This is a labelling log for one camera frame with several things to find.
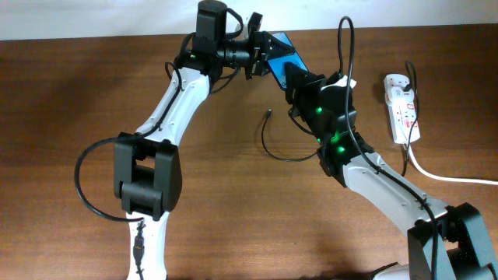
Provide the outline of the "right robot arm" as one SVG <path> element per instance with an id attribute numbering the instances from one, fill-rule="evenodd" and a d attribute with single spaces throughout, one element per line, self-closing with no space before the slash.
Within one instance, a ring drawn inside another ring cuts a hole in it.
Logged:
<path id="1" fill-rule="evenodd" d="M 372 279 L 495 279 L 497 257 L 480 212 L 450 206 L 396 173 L 353 130 L 356 111 L 346 79 L 336 83 L 287 62 L 286 100 L 317 139 L 323 171 L 360 194 L 408 239 L 407 264 L 389 264 Z"/>

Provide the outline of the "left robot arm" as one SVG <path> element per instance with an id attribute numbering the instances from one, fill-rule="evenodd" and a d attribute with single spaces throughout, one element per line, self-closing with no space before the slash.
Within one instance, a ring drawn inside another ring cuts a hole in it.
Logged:
<path id="1" fill-rule="evenodd" d="M 129 279 L 166 279 L 167 220 L 182 189 L 180 143 L 199 106 L 223 79 L 223 69 L 244 71 L 247 79 L 270 72 L 270 62 L 295 49 L 282 37 L 260 29 L 253 13 L 237 30 L 226 18 L 241 17 L 220 1 L 198 4 L 195 31 L 166 65 L 170 84 L 149 118 L 134 133 L 120 133 L 114 145 L 114 195 L 129 226 Z"/>

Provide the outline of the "blue Samsung Galaxy smartphone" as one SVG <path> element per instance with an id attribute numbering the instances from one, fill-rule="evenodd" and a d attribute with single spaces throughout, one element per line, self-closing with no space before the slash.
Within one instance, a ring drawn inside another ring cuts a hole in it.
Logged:
<path id="1" fill-rule="evenodd" d="M 290 39 L 287 34 L 284 32 L 279 33 L 270 33 L 276 40 L 283 42 L 284 44 L 293 47 Z M 273 58 L 269 59 L 265 62 L 266 68 L 272 73 L 274 79 L 276 80 L 279 88 L 283 91 L 286 90 L 286 73 L 285 73 L 285 63 L 290 62 L 299 68 L 309 71 L 307 66 L 304 64 L 302 58 L 299 56 L 297 51 L 294 51 L 292 54 L 286 55 L 281 58 Z"/>

